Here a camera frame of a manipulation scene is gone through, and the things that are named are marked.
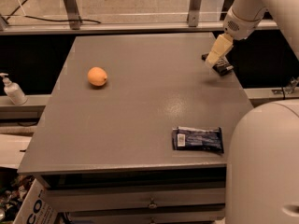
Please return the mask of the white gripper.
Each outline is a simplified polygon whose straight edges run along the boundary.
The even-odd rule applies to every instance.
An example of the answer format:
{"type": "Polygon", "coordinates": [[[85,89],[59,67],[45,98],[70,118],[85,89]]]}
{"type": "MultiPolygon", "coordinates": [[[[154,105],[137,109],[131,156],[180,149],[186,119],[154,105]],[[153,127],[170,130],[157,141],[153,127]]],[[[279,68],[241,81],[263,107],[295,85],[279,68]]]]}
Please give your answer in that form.
{"type": "Polygon", "coordinates": [[[233,47],[234,40],[248,38],[256,29],[261,20],[247,21],[238,18],[230,8],[223,22],[223,31],[215,40],[211,51],[208,53],[205,64],[212,68],[219,59],[223,58],[233,47]]]}

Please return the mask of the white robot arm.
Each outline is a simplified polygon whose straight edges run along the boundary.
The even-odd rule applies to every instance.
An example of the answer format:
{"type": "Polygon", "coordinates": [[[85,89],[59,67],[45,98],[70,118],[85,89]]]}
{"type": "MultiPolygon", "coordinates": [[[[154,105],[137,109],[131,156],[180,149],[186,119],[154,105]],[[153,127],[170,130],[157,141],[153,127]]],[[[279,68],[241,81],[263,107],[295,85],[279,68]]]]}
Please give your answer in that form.
{"type": "MultiPolygon", "coordinates": [[[[299,0],[234,0],[206,58],[211,68],[269,12],[299,55],[299,0]]],[[[228,155],[225,224],[299,224],[299,103],[260,105],[236,125],[228,155]]]]}

